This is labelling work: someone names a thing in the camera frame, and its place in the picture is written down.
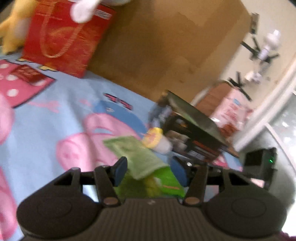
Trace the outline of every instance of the plush toy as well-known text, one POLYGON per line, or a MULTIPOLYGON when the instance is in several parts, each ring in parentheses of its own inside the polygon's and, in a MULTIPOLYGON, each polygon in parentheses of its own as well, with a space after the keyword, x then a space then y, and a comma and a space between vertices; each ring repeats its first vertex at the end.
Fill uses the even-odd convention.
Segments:
POLYGON ((37 0, 15 0, 10 16, 0 23, 3 54, 14 52, 24 45, 36 6, 37 0))

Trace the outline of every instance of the red gift bag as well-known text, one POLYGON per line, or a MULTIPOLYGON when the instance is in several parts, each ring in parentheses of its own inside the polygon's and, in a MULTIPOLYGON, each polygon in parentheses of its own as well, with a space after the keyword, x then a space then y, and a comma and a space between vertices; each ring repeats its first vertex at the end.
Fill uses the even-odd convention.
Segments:
POLYGON ((77 24, 70 17, 72 4, 68 0, 39 2, 22 57, 81 78, 115 11, 99 5, 89 22, 77 24))

